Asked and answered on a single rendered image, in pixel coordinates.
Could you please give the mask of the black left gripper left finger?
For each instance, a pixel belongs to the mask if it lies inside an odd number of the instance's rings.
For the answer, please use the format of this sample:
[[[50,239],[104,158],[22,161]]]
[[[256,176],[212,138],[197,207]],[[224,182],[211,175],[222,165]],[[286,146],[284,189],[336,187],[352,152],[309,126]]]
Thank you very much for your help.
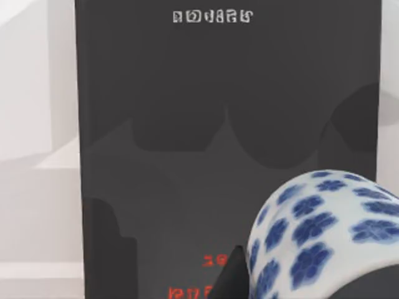
[[[216,279],[208,299],[248,299],[249,274],[244,248],[235,246]]]

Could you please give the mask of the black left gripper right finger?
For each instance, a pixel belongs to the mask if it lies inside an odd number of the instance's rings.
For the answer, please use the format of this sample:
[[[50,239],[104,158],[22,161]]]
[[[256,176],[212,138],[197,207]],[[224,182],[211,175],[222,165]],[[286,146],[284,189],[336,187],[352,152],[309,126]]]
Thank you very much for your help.
[[[362,275],[345,284],[328,299],[399,299],[399,265]]]

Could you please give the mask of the white and blue flowered cup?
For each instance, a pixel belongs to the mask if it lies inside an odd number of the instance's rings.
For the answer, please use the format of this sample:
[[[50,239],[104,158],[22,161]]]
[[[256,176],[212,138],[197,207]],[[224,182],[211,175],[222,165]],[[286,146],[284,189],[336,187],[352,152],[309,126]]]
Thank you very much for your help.
[[[248,299],[328,299],[399,265],[399,196],[347,171],[294,177],[259,210],[246,263]]]

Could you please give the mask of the black book with lettering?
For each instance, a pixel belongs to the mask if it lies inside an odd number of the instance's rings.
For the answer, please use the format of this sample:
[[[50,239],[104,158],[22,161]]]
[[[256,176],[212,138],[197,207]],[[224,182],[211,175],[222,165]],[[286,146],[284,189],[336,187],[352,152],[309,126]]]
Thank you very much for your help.
[[[85,299],[209,287],[294,176],[375,179],[382,0],[75,0]]]

